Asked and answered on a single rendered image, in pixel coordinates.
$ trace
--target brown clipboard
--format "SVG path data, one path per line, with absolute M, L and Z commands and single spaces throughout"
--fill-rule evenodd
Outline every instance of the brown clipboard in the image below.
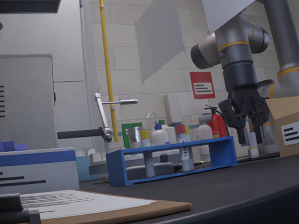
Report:
M 161 201 L 151 203 L 150 205 L 128 208 L 117 211 L 101 212 L 95 214 L 63 217 L 56 219 L 42 220 L 42 224 L 121 224 L 130 221 L 144 220 L 158 216 L 165 216 L 192 209 L 192 204 L 187 202 Z

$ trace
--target red cap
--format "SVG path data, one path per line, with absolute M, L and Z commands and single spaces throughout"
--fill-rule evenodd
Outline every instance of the red cap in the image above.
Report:
M 214 131 L 213 131 L 213 135 L 220 135 L 220 133 L 219 133 L 219 131 L 214 130 Z
M 184 125 L 177 125 L 177 126 L 175 126 L 175 128 L 176 128 L 176 133 L 177 134 L 186 133 Z

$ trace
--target red poster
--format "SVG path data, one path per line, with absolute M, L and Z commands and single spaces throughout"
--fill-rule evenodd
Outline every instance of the red poster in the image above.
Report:
M 215 98 L 211 72 L 190 72 L 194 99 Z

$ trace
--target robotic arm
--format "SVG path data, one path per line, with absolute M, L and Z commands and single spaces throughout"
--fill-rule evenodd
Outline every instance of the robotic arm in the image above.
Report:
M 200 69 L 221 63 L 229 96 L 219 107 L 228 126 L 236 128 L 242 146 L 248 145 L 246 117 L 254 125 L 258 143 L 263 142 L 262 125 L 269 119 L 267 98 L 257 91 L 252 58 L 252 53 L 265 51 L 268 44 L 268 33 L 239 13 L 214 34 L 206 35 L 205 40 L 191 50 L 191 58 Z

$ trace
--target yellow pole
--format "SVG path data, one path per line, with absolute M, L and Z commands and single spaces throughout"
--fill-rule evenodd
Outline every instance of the yellow pole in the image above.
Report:
M 110 66 L 109 66 L 109 56 L 108 56 L 108 45 L 107 45 L 107 35 L 106 35 L 106 24 L 105 24 L 105 13 L 104 13 L 104 2 L 103 0 L 99 0 L 99 10 L 101 12 L 101 23 L 102 23 L 102 33 L 103 33 L 103 46 L 104 46 L 104 55 L 105 55 L 105 65 L 106 65 L 106 76 L 107 76 L 107 84 L 108 84 L 108 94 L 109 94 L 109 102 L 113 102 L 113 92 L 112 92 L 112 83 L 111 83 L 111 75 L 110 75 Z M 119 141 L 117 121 L 115 118 L 115 109 L 114 105 L 110 105 L 111 112 L 111 120 L 112 120 L 112 129 L 114 141 Z

